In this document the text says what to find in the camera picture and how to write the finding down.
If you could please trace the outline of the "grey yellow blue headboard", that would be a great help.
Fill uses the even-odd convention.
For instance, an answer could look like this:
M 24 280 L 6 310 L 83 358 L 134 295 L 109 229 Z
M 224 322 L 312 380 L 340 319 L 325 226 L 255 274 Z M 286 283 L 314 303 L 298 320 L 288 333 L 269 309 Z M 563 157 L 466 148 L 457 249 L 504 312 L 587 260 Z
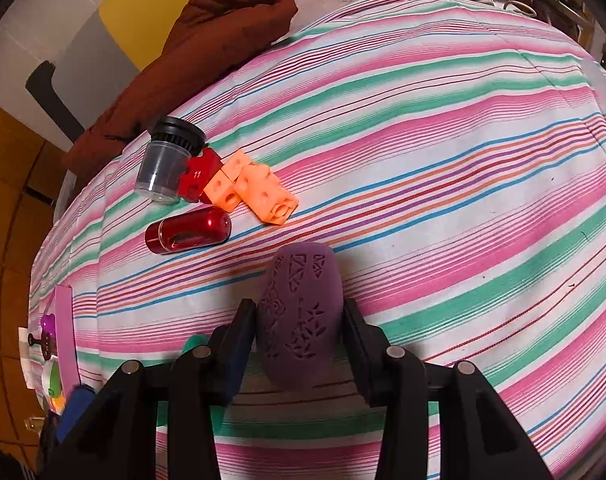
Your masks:
M 161 55 L 188 1 L 105 0 L 82 26 L 53 78 L 85 131 Z

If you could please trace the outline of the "clear jar black lid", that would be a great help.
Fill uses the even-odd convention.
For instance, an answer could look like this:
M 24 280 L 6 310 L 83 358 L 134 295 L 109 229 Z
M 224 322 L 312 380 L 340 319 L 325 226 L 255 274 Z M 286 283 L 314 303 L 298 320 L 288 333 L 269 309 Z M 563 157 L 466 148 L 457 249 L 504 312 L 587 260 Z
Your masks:
M 178 185 L 189 159 L 201 153 L 207 136 L 187 120 L 160 116 L 150 130 L 150 142 L 139 167 L 135 191 L 154 202 L 178 202 Z

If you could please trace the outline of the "pink white shallow box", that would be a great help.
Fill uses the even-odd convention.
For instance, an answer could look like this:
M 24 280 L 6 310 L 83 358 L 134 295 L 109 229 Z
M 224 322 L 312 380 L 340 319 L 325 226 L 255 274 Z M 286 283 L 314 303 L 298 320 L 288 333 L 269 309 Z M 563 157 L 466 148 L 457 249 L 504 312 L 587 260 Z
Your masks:
M 45 364 L 38 346 L 30 347 L 27 336 L 32 333 L 39 338 L 42 334 L 40 318 L 46 313 L 56 315 L 56 358 L 59 363 L 60 377 L 65 399 L 72 390 L 80 384 L 74 338 L 74 323 L 72 309 L 72 289 L 68 286 L 56 285 L 36 311 L 36 326 L 29 330 L 27 327 L 18 328 L 18 353 L 25 385 L 30 390 L 40 394 L 41 401 L 50 408 L 50 399 L 41 387 L 41 371 Z

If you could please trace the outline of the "yellow orange toy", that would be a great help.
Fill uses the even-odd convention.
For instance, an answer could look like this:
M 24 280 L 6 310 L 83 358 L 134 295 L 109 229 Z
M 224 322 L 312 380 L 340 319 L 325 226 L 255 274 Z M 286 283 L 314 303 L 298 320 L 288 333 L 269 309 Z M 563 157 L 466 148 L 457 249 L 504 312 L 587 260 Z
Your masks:
M 65 408 L 65 396 L 63 393 L 60 396 L 56 396 L 55 398 L 50 399 L 50 408 L 56 413 L 61 415 Z

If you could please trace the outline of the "red cube block number 11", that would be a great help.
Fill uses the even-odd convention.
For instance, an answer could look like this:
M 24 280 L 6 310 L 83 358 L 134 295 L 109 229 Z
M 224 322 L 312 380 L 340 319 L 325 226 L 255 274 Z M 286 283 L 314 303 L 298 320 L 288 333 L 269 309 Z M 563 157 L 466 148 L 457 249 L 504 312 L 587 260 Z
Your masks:
M 204 198 L 204 188 L 221 169 L 223 163 L 218 154 L 206 146 L 200 155 L 188 160 L 186 171 L 179 178 L 177 194 L 189 203 L 210 203 Z

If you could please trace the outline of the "striped pink green bedspread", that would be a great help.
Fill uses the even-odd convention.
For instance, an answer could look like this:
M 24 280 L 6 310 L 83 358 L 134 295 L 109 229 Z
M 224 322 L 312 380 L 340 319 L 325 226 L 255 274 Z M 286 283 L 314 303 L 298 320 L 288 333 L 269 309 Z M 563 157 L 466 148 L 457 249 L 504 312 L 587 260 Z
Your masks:
M 594 60 L 550 25 L 469 0 L 359 0 L 178 108 L 219 156 L 271 167 L 299 204 L 245 206 L 222 246 L 160 256 L 149 224 L 189 210 L 134 188 L 140 136 L 79 193 L 30 277 L 37 330 L 73 292 L 79 376 L 174 359 L 276 250 L 335 251 L 346 295 L 393 344 L 476 364 L 558 478 L 606 455 L 606 110 Z

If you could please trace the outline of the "red metallic capsule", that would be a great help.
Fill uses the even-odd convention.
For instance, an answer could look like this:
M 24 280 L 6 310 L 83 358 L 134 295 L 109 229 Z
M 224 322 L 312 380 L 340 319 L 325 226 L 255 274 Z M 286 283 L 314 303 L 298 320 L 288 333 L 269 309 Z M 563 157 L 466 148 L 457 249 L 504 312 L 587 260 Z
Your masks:
M 144 241 L 150 252 L 165 255 L 223 244 L 230 234 L 229 214 L 211 206 L 150 224 Z

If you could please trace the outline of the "teal plastic toy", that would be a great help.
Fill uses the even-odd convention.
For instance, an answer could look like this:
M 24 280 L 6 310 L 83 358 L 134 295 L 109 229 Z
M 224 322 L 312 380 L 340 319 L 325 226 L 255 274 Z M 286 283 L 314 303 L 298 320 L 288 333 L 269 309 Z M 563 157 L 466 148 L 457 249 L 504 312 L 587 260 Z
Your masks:
M 181 349 L 181 354 L 189 352 L 199 346 L 205 346 L 209 342 L 209 336 L 205 334 L 194 334 L 190 336 Z

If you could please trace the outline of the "magenta perforated toy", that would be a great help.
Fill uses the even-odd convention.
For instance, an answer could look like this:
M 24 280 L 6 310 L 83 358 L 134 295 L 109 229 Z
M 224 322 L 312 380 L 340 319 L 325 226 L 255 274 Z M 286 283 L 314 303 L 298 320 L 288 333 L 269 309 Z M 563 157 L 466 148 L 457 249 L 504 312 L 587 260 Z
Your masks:
M 46 313 L 40 318 L 41 331 L 50 336 L 56 336 L 56 315 L 53 313 Z

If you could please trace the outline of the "green white toy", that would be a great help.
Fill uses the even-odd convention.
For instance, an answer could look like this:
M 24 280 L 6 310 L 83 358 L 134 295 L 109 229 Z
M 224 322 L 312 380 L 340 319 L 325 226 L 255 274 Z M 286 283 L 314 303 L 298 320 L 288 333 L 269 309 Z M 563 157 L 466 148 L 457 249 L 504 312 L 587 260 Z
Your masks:
M 49 399 L 58 399 L 63 393 L 60 368 L 56 358 L 46 361 L 42 367 L 41 387 Z

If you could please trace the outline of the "purple patterned oval toy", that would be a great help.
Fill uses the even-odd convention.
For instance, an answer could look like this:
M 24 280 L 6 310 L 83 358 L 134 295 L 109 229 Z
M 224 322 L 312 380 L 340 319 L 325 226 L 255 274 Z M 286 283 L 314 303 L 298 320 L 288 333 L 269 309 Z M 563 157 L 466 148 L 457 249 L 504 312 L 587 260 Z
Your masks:
M 278 388 L 311 388 L 335 357 L 343 307 L 335 253 L 320 243 L 278 249 L 257 305 L 256 345 L 265 375 Z

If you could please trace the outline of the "dark brown flower toy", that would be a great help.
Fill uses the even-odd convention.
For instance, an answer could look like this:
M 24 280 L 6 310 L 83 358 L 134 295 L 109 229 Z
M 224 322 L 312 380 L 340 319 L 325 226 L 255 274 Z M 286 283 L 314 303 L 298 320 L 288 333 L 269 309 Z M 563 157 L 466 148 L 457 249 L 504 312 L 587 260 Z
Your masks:
M 49 361 L 56 354 L 56 339 L 48 333 L 42 333 L 39 338 L 29 333 L 27 343 L 30 347 L 38 346 L 45 361 Z

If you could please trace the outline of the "orange linked cube block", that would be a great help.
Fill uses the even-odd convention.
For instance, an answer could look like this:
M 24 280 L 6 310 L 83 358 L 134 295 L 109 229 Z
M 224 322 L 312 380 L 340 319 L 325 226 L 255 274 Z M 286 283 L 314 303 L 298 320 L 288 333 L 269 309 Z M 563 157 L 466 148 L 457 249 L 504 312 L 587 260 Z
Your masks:
M 227 212 L 245 203 L 264 223 L 282 226 L 299 206 L 271 167 L 258 164 L 244 151 L 234 152 L 204 188 L 214 206 Z

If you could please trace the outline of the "rust brown quilted blanket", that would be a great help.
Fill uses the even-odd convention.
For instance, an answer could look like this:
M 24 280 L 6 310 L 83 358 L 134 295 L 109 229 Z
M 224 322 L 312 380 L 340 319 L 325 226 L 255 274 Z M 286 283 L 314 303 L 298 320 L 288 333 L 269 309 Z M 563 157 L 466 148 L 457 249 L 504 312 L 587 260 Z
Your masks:
M 189 0 L 161 55 L 146 67 L 62 158 L 87 182 L 125 146 L 188 99 L 289 32 L 295 0 Z

